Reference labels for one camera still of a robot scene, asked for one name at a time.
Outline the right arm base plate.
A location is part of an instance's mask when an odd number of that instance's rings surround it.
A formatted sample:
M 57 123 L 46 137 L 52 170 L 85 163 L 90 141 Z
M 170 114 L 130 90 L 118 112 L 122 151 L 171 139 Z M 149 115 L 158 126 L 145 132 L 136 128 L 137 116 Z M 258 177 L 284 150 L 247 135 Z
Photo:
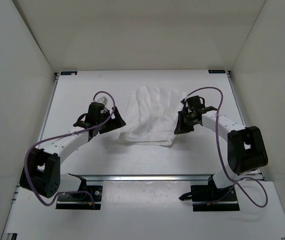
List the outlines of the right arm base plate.
M 194 212 L 238 212 L 240 206 L 235 188 L 214 189 L 209 185 L 191 185 Z

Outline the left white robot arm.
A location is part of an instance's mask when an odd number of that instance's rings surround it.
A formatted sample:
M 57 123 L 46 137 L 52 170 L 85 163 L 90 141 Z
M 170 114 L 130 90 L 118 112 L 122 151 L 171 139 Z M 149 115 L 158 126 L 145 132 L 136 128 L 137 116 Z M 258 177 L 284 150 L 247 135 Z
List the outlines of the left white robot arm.
M 87 194 L 86 180 L 76 174 L 61 174 L 61 164 L 78 148 L 87 144 L 95 136 L 104 134 L 126 125 L 116 106 L 112 111 L 105 103 L 94 101 L 88 107 L 88 112 L 80 115 L 67 137 L 60 137 L 41 148 L 34 147 L 27 158 L 27 172 L 23 170 L 19 185 L 35 191 L 45 198 L 51 198 L 56 193 L 68 193 L 75 199 L 82 199 Z

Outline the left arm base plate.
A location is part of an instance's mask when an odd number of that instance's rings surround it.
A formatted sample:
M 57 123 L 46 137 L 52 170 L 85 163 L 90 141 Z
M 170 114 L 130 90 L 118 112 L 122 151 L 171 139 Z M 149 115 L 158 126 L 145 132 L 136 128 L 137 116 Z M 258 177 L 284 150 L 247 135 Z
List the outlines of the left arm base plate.
M 57 210 L 100 210 L 103 196 L 102 185 L 87 185 L 86 190 L 91 197 L 85 193 L 66 194 L 58 197 Z

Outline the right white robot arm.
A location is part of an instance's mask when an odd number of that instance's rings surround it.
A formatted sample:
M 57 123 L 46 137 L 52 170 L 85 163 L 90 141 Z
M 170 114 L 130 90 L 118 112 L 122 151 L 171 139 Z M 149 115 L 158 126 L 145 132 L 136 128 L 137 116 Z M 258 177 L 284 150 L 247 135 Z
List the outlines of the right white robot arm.
M 205 99 L 198 95 L 183 99 L 178 112 L 174 134 L 194 131 L 195 125 L 212 130 L 216 144 L 223 138 L 227 142 L 227 163 L 210 179 L 207 196 L 219 200 L 230 187 L 248 172 L 266 166 L 269 162 L 261 130 L 256 126 L 244 126 L 217 113 L 213 106 L 205 106 Z

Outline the white skirt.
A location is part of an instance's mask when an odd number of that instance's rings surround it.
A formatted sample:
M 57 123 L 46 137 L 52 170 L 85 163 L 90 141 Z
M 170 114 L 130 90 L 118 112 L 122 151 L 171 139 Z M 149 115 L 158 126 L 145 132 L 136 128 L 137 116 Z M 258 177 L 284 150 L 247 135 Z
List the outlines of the white skirt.
M 143 86 L 130 95 L 118 140 L 128 145 L 170 146 L 176 135 L 181 100 L 187 94 L 175 88 Z

